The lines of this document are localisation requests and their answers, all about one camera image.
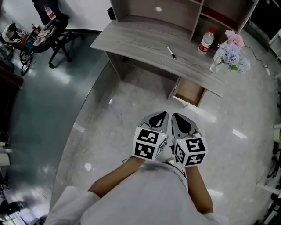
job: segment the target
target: glossy tile floor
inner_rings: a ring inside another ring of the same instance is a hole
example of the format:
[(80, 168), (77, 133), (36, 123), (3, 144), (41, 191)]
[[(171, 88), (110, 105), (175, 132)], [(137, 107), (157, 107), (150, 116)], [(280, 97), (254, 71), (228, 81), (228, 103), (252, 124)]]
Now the glossy tile floor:
[[(14, 103), (10, 122), (8, 175), (11, 199), (25, 202), (26, 222), (47, 215), (55, 174), (77, 115), (108, 59), (105, 53), (90, 48), (97, 34), (86, 34), (66, 49), (73, 58), (66, 62), (60, 52), (48, 62), (53, 51), (34, 54), (36, 62), (24, 76), (24, 85)], [(20, 74), (18, 55), (13, 58), (15, 74)]]
[[(166, 110), (192, 119), (206, 137), (209, 154), (200, 172), (211, 194), (214, 210), (229, 218), (230, 224), (249, 225), (263, 215), (270, 194), (255, 187), (267, 174), (272, 155), (273, 125), (279, 123), (276, 107), (278, 83), (273, 75), (281, 67), (247, 33), (245, 43), (269, 66), (268, 76), (250, 49), (243, 53), (252, 68), (244, 76), (227, 72), (222, 98), (206, 92), (200, 108), (186, 107), (166, 93), (173, 83), (141, 69), (133, 69), (120, 81), (111, 66), (111, 77), (97, 107), (93, 89), (72, 129), (60, 162), (52, 204), (64, 187), (88, 189), (98, 178), (118, 167), (131, 155), (136, 126), (148, 114)], [(158, 160), (171, 155), (172, 134)]]

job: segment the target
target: bottle label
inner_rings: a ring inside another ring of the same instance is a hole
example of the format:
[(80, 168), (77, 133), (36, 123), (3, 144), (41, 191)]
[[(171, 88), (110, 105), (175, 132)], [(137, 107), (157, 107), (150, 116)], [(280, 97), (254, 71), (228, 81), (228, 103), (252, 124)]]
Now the bottle label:
[(202, 52), (207, 52), (208, 49), (210, 48), (210, 44), (206, 43), (204, 40), (202, 40), (202, 42), (200, 43), (199, 45), (199, 49), (202, 51)]
[(53, 20), (53, 19), (56, 18), (56, 15), (53, 13), (52, 10), (50, 10), (49, 12), (47, 12), (47, 15), (49, 16), (49, 18), (50, 18), (51, 20)]

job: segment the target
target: glass vase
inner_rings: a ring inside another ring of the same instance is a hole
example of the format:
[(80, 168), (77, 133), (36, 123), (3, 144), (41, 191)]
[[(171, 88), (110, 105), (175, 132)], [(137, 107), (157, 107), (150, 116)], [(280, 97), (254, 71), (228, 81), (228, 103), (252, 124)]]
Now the glass vase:
[(220, 58), (216, 58), (214, 57), (214, 62), (211, 64), (210, 66), (210, 70), (213, 73), (218, 72), (221, 68), (223, 67), (223, 63), (221, 62)]

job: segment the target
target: sleeve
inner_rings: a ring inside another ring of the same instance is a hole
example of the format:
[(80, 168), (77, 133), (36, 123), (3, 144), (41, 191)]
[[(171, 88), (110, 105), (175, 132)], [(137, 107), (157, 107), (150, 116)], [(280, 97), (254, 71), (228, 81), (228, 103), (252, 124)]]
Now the sleeve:
[(9, 42), (10, 38), (7, 37), (6, 33), (2, 33), (2, 38), (4, 39), (5, 42)]
[(219, 216), (214, 213), (207, 213), (204, 215), (212, 225), (229, 225), (229, 220), (225, 216)]
[(66, 187), (49, 213), (45, 225), (75, 224), (98, 200), (100, 197), (92, 192), (81, 191), (73, 186)]

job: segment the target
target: desk drawer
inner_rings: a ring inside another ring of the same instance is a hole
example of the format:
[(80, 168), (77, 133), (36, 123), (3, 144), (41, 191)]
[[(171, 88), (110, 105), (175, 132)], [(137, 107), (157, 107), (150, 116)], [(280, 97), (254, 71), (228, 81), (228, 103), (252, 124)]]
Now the desk drawer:
[(181, 101), (184, 105), (199, 104), (204, 96), (205, 88), (184, 78), (180, 78), (173, 90), (172, 97)]

